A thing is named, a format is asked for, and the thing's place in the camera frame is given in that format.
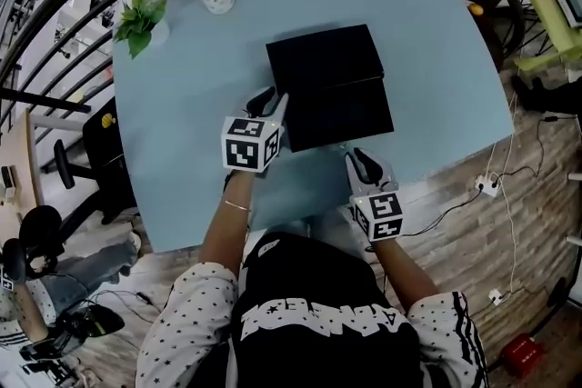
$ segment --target black cable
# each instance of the black cable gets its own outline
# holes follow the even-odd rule
[[[117,338],[119,338],[121,341],[125,341],[127,344],[130,344],[131,346],[134,346],[137,351],[139,351],[139,348],[137,346],[135,346],[135,344],[133,344],[132,342],[130,342],[129,340],[126,340],[126,338],[124,338],[123,336],[118,335],[117,333],[110,333],[113,336],[116,336]]]
[[[558,120],[576,120],[577,116],[547,116],[545,118],[540,118],[539,120],[537,120],[537,129],[536,129],[536,139],[537,142],[539,143],[539,148],[541,150],[541,157],[539,159],[539,164],[537,165],[537,170],[534,170],[532,167],[530,167],[529,165],[524,165],[522,167],[517,168],[516,170],[514,170],[513,172],[504,172],[502,174],[499,174],[499,176],[497,177],[495,183],[494,183],[494,187],[497,186],[497,182],[499,180],[501,180],[502,177],[504,176],[512,176],[514,174],[518,174],[519,172],[523,171],[523,170],[529,170],[531,171],[531,173],[534,175],[534,178],[538,178],[539,174],[542,171],[542,166],[544,164],[544,156],[545,156],[545,149],[544,149],[544,145],[542,144],[542,140],[539,138],[539,125],[542,123],[554,123],[557,122]]]
[[[501,302],[500,304],[498,304],[498,305],[501,305],[501,304],[503,303],[503,300],[504,300],[506,297],[513,296],[514,294],[517,294],[517,293],[519,293],[520,291],[525,291],[525,292],[526,292],[528,295],[530,295],[530,296],[533,296],[534,294],[537,294],[537,292],[538,292],[538,291],[541,291],[541,290],[544,290],[544,291],[546,292],[546,294],[549,296],[549,293],[547,292],[547,289],[546,289],[546,287],[545,287],[544,285],[540,286],[539,288],[537,288],[537,289],[536,289],[535,291],[533,291],[533,292],[532,292],[532,291],[529,291],[529,290],[528,290],[528,289],[527,289],[525,286],[520,286],[519,288],[517,288],[516,290],[514,290],[514,291],[513,291],[513,293],[512,293],[512,292],[510,292],[510,291],[507,291],[506,293],[504,293],[504,294],[501,294],[501,297],[500,297],[499,299],[500,299],[502,302]],[[486,311],[486,310],[487,310],[489,307],[491,307],[493,304],[495,304],[495,302],[494,302],[494,301],[491,301],[491,302],[490,302],[488,305],[486,305],[486,306],[485,306],[483,309],[480,309],[480,310],[478,310],[477,312],[475,312],[475,313],[472,313],[472,314],[470,315],[470,316],[471,316],[471,318],[473,319],[473,318],[477,317],[479,314],[481,314],[481,313],[483,313],[484,311]]]
[[[412,234],[401,234],[400,237],[418,236],[419,234],[426,233],[426,232],[432,230],[433,228],[437,228],[438,224],[440,224],[443,221],[443,219],[445,218],[445,216],[448,213],[454,211],[455,209],[460,209],[461,207],[464,207],[467,204],[471,204],[473,201],[475,201],[481,195],[481,193],[483,193],[483,188],[480,188],[479,192],[477,194],[475,194],[473,197],[471,197],[471,199],[469,199],[468,201],[464,201],[462,204],[455,205],[454,207],[451,207],[451,208],[445,210],[437,219],[433,220],[433,222],[431,224],[429,224],[426,228],[420,230],[419,232],[412,233]]]
[[[79,304],[81,304],[81,303],[93,303],[93,304],[96,304],[96,303],[94,303],[94,302],[93,302],[92,300],[90,300],[90,299],[81,299],[80,301],[77,301],[76,303],[74,303],[74,304],[72,304],[72,305],[69,305],[69,306],[68,306],[68,307],[67,307],[67,308],[66,308],[66,309],[65,309],[65,310],[64,310],[64,311],[61,313],[61,315],[62,315],[63,313],[65,313],[66,311],[68,311],[69,309],[71,309],[72,307],[75,307],[75,306],[77,306],[77,305],[79,305]],[[87,306],[87,307],[85,308],[85,315],[83,316],[83,320],[84,320],[84,319],[87,317],[87,314],[88,314],[88,313],[89,313],[89,306]],[[56,350],[56,353],[60,354],[60,353],[63,351],[63,349],[65,349],[65,348],[66,348],[66,346],[69,344],[69,342],[71,341],[71,338],[73,338],[73,334],[72,334],[72,333],[71,333],[71,332],[70,332],[70,331],[67,329],[67,335],[66,335],[66,338],[65,338],[65,340],[64,340],[64,341],[61,343],[61,345],[59,346],[59,348]]]
[[[154,323],[151,320],[147,320],[145,317],[142,317],[138,312],[136,312],[131,307],[129,307],[129,305],[127,305],[127,303],[122,299],[122,297],[119,294],[117,294],[117,292],[115,292],[115,291],[105,290],[105,291],[101,291],[101,292],[97,293],[95,296],[93,296],[95,298],[95,303],[98,302],[99,297],[101,297],[103,294],[107,294],[107,293],[113,294],[117,299],[119,299],[119,301],[122,302],[122,304],[126,307],[126,309],[129,312],[131,312],[133,315],[135,315],[137,318],[143,320],[144,322]]]

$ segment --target electrical cable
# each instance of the electrical cable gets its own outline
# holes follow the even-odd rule
[[[145,317],[142,317],[138,312],[136,312],[134,309],[132,309],[131,307],[129,307],[129,305],[127,305],[127,303],[123,300],[123,298],[119,294],[117,294],[117,292],[115,292],[115,291],[105,290],[105,291],[101,291],[101,292],[97,293],[95,296],[93,296],[93,299],[95,299],[95,303],[98,303],[99,298],[103,294],[107,294],[107,293],[110,293],[110,294],[113,294],[114,296],[116,296],[117,299],[119,299],[119,301],[121,301],[121,303],[125,306],[125,308],[129,312],[131,312],[133,315],[135,315],[137,318],[143,320],[144,322],[154,323],[153,321],[147,320]]]
[[[544,157],[545,157],[544,145],[542,144],[542,141],[539,138],[539,126],[540,126],[540,124],[542,124],[542,123],[554,123],[558,120],[576,120],[576,119],[577,119],[576,116],[554,116],[554,115],[547,116],[545,118],[540,118],[537,121],[537,129],[536,129],[536,139],[537,139],[537,142],[539,143],[539,147],[541,149],[541,157],[539,160],[539,164],[537,166],[537,170],[534,170],[529,165],[524,165],[522,167],[517,168],[513,172],[502,172],[501,174],[499,174],[498,178],[496,179],[495,184],[497,182],[499,182],[504,176],[512,176],[514,174],[518,174],[519,172],[521,172],[523,170],[530,170],[531,173],[534,175],[534,178],[538,178],[539,174],[541,173],[542,165],[544,164]]]
[[[458,204],[458,205],[455,205],[453,207],[450,207],[449,209],[446,209],[440,216],[438,216],[435,220],[433,220],[432,223],[430,223],[428,226],[426,226],[425,228],[423,228],[419,232],[412,233],[412,234],[401,234],[400,237],[418,236],[419,234],[426,233],[426,232],[432,230],[433,228],[436,228],[438,226],[438,224],[440,224],[443,221],[445,216],[447,216],[447,214],[449,214],[450,212],[452,212],[456,209],[460,209],[461,207],[464,207],[465,205],[471,204],[473,201],[475,201],[481,195],[481,193],[483,193],[482,188],[479,189],[479,192],[477,194],[475,194],[473,197],[471,197],[468,201],[464,201],[462,204]]]
[[[73,308],[73,307],[76,307],[77,305],[79,305],[79,304],[81,304],[81,303],[94,303],[94,302],[93,302],[93,301],[91,301],[90,299],[81,299],[80,301],[77,301],[76,303],[73,303],[72,305],[69,305],[69,306],[68,306],[68,307],[67,307],[67,308],[66,308],[66,309],[65,309],[65,310],[64,310],[64,311],[61,313],[61,315],[62,315],[63,313],[65,313],[65,312],[67,312],[69,309],[71,309],[71,308]],[[88,314],[88,313],[89,313],[89,306],[87,306],[87,307],[85,308],[85,315],[83,316],[83,320],[84,320],[84,319],[87,317],[87,314]],[[65,337],[65,340],[64,340],[64,341],[61,343],[61,345],[59,346],[59,348],[56,350],[56,352],[57,352],[58,354],[60,354],[60,353],[63,351],[63,349],[65,349],[65,348],[66,348],[66,346],[67,346],[67,345],[69,344],[69,342],[71,341],[71,338],[73,338],[73,334],[72,334],[71,332],[68,332],[68,333],[67,333],[67,335],[66,335],[66,337]]]
[[[527,294],[529,294],[530,296],[533,296],[534,294],[537,294],[538,291],[544,291],[547,296],[549,296],[549,292],[547,291],[545,286],[539,286],[535,291],[529,291],[525,286],[520,286],[519,288],[517,288],[514,292],[506,292],[504,294],[501,294],[501,297],[499,298],[500,300],[505,299],[508,296],[513,296],[514,294],[519,293],[520,291],[525,291]],[[488,305],[486,305],[485,307],[483,307],[482,309],[479,309],[477,312],[470,314],[471,318],[476,318],[478,315],[480,315],[481,313],[483,313],[484,311],[486,311],[489,307],[491,307],[493,304],[495,304],[494,301],[489,302]]]
[[[517,109],[517,99],[516,99],[517,95],[516,92],[514,91],[513,95],[511,96],[511,100],[509,101],[509,109],[511,110],[511,105],[514,103],[514,107],[513,107],[513,114],[511,115],[511,121],[513,123],[513,120],[516,116],[516,109]],[[506,165],[507,165],[507,159],[509,159],[509,154],[511,153],[511,145],[513,144],[513,133],[511,134],[511,139],[509,140],[509,150],[507,151],[507,156],[506,156],[506,161],[503,164],[503,169],[501,170],[502,172],[505,171],[506,169]],[[493,160],[493,154],[495,153],[495,148],[497,147],[497,143],[493,144],[493,148],[491,149],[491,154],[489,155],[489,160],[487,161],[487,167],[485,169],[485,178],[487,179],[487,176],[489,175],[489,166],[491,165],[491,160]]]
[[[113,336],[116,336],[117,338],[119,338],[121,341],[125,341],[127,344],[130,344],[131,346],[134,346],[137,351],[139,351],[139,348],[137,346],[135,346],[135,344],[133,344],[132,342],[130,342],[129,340],[126,340],[126,338],[124,338],[123,336],[118,335],[117,333],[110,333]]]
[[[499,179],[499,175],[495,172],[491,172]],[[507,200],[506,190],[503,187],[503,180],[499,181],[499,187],[501,187],[501,194],[503,195],[503,199],[506,202],[506,209],[507,209],[507,218],[509,219],[509,224],[511,226],[511,240],[513,241],[513,263],[511,265],[511,277],[509,278],[509,292],[513,293],[513,276],[516,272],[516,263],[517,263],[517,242],[516,242],[516,235],[514,231],[513,225],[513,218],[511,218],[511,209],[509,208],[509,201]]]
[[[110,293],[127,293],[127,294],[131,294],[134,297],[136,297],[138,300],[143,301],[144,303],[146,303],[147,305],[151,305],[159,313],[162,313],[162,311],[154,304],[154,302],[151,300],[151,298],[149,296],[147,296],[147,294],[142,293],[141,291],[138,291],[137,293],[134,293],[133,291],[126,291],[126,290],[113,290],[113,291],[107,290],[107,291],[109,291]]]

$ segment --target yellow object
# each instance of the yellow object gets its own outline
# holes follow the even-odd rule
[[[105,114],[101,118],[101,126],[104,128],[108,128],[112,124],[116,123],[116,119],[111,114]]]
[[[72,93],[71,95],[69,95],[68,99],[66,99],[69,102],[79,102],[81,99],[83,99],[83,91],[81,91],[80,89],[78,91],[75,91],[74,93]]]
[[[471,12],[474,16],[481,16],[483,14],[483,7],[479,4],[470,4],[469,12]]]
[[[563,62],[571,62],[582,57],[582,31],[570,27],[557,0],[529,1],[536,10],[556,51],[550,51],[537,57],[516,59],[517,67],[527,72],[542,66],[549,66],[558,59]]]

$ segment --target white plug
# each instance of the white plug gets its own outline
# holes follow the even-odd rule
[[[497,288],[492,289],[488,296],[489,301],[491,301],[494,305],[500,305],[506,300],[505,296],[501,294]]]
[[[480,189],[483,193],[495,197],[499,192],[499,183],[497,183],[497,180],[494,181],[491,178],[485,178],[485,176],[480,174],[475,180],[475,189]]]

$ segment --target green plant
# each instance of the green plant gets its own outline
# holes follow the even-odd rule
[[[114,40],[126,40],[129,54],[134,59],[152,40],[152,29],[162,20],[165,12],[166,0],[132,0],[131,7],[124,2],[121,25]]]

